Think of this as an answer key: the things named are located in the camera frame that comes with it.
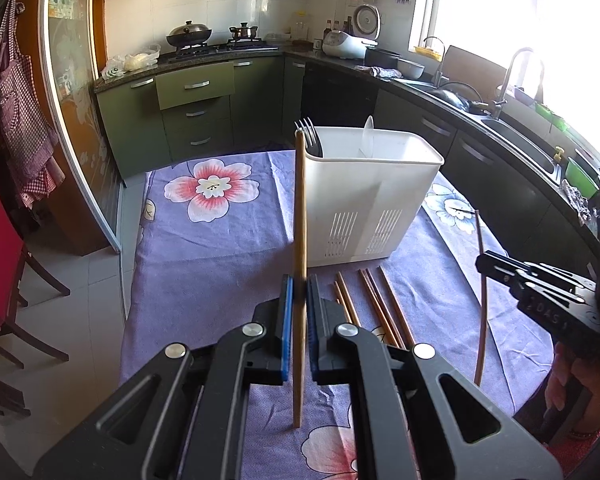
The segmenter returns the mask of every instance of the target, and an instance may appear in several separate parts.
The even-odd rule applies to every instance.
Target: wooden chopstick
[[[380,274],[382,274],[382,277],[384,278],[384,282],[386,283],[386,288],[389,290],[389,295],[391,296],[391,298],[394,302],[394,309],[396,311],[396,314],[398,315],[398,321],[400,322],[400,325],[402,326],[402,331],[404,332],[404,343],[405,343],[407,349],[411,349],[414,346],[416,346],[416,341],[413,338],[413,332],[411,332],[409,323],[407,323],[407,318],[404,316],[404,312],[400,308],[400,302],[398,302],[398,297],[395,295],[394,288],[392,287],[391,282],[389,281],[389,278],[387,277],[387,275],[384,272],[384,269],[382,267],[378,267],[378,269],[380,270]]]
[[[366,276],[369,279],[369,283],[371,283],[371,288],[373,289],[373,292],[376,295],[376,299],[378,300],[380,309],[382,310],[382,313],[384,314],[384,317],[386,318],[386,320],[389,322],[389,326],[391,327],[392,333],[394,334],[394,339],[398,343],[398,348],[402,348],[403,350],[405,350],[407,347],[405,346],[404,341],[402,340],[402,336],[400,335],[400,331],[398,330],[398,327],[395,324],[394,318],[391,316],[391,313],[389,312],[389,308],[386,306],[386,303],[384,302],[384,299],[382,298],[382,294],[380,294],[380,289],[378,288],[378,284],[376,283],[376,280],[374,279],[374,277],[371,274],[371,271],[369,269],[366,269],[365,272],[366,272]]]
[[[336,278],[338,280],[338,285],[340,286],[340,291],[342,292],[342,297],[344,299],[344,303],[349,310],[349,315],[351,316],[351,320],[355,326],[362,327],[360,323],[360,318],[358,317],[358,313],[356,312],[356,307],[353,306],[353,301],[351,301],[351,295],[349,294],[349,290],[347,289],[347,284],[344,282],[344,278],[342,277],[342,273],[338,272],[336,274]]]
[[[475,210],[475,230],[478,231],[478,250],[480,254],[484,252],[482,244],[482,228],[480,227],[480,212]],[[475,363],[474,383],[480,386],[482,382],[482,372],[484,370],[484,355],[487,346],[487,277],[480,275],[480,339],[478,340],[478,359]]]
[[[376,316],[378,316],[378,320],[380,321],[380,325],[384,329],[384,339],[387,343],[392,346],[398,346],[397,341],[395,340],[394,332],[391,330],[391,326],[389,322],[386,320],[386,317],[382,313],[382,309],[380,308],[380,304],[376,299],[376,295],[374,294],[374,290],[371,288],[371,283],[369,282],[369,278],[366,276],[362,269],[358,270],[360,276],[362,276],[362,281],[365,284],[366,292],[368,293],[369,299],[371,300],[371,306],[376,311]]]
[[[336,298],[338,303],[341,304],[342,308],[344,309],[344,316],[347,318],[347,323],[351,323],[351,314],[349,313],[347,304],[344,302],[344,298],[342,297],[342,291],[340,290],[338,282],[333,282],[333,288],[336,289]]]
[[[294,428],[302,425],[304,347],[306,339],[306,194],[304,135],[296,132],[296,190],[294,197],[293,384]]]

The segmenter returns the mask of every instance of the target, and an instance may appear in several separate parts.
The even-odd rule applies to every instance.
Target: purple tablecloth
[[[168,343],[215,343],[248,322],[256,304],[280,293],[292,270],[293,152],[232,155],[164,168],[149,177],[136,251],[121,381]],[[338,270],[367,329],[379,326],[357,270],[388,271],[418,342],[435,346],[472,379],[478,346],[480,277],[475,221],[464,197],[439,174],[390,258],[317,267],[323,297]],[[504,252],[483,227],[486,249]],[[482,389],[513,414],[547,374],[549,335],[489,282],[489,327]],[[305,386],[302,428],[293,430],[291,384],[252,388],[243,479],[356,477],[346,386]]]

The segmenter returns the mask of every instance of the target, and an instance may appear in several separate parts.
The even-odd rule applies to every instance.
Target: hand
[[[576,358],[573,352],[562,343],[554,349],[554,362],[544,391],[547,408],[564,408],[566,391],[564,385],[573,375],[591,393],[591,401],[582,418],[573,427],[579,433],[595,433],[600,429],[600,361],[585,361]]]

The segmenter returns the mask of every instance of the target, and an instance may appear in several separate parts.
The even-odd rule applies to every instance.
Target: white rice cooker
[[[327,56],[340,59],[365,59],[366,48],[377,46],[380,35],[380,12],[372,5],[356,8],[353,15],[355,36],[341,30],[332,30],[322,42],[322,51]]]

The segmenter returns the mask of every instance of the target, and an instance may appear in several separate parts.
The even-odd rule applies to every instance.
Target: metal screw
[[[351,323],[343,323],[336,328],[338,334],[344,337],[353,337],[358,334],[358,327]]]
[[[436,354],[436,349],[427,343],[419,343],[413,347],[413,353],[420,359],[431,359]]]
[[[247,323],[242,327],[242,333],[249,337],[256,337],[257,335],[261,335],[263,332],[264,328],[258,323]]]
[[[187,349],[181,343],[171,343],[164,349],[164,354],[169,359],[180,359],[187,353]]]

